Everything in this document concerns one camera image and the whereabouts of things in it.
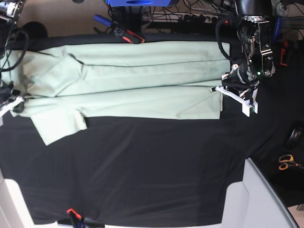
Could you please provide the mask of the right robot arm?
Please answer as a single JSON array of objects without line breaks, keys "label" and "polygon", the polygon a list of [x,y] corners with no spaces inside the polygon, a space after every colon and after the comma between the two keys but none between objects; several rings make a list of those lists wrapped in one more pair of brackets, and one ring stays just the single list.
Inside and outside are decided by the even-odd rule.
[{"label": "right robot arm", "polygon": [[[17,22],[24,8],[24,0],[2,0],[0,2],[0,73],[14,70],[22,62],[29,47],[29,35],[22,28],[17,27]],[[11,46],[15,44],[18,36],[22,34],[25,38],[22,53],[15,64],[10,65],[9,57],[12,52]],[[22,92],[15,88],[14,82],[0,80],[0,115],[9,111],[21,113],[24,109],[25,98]]]}]

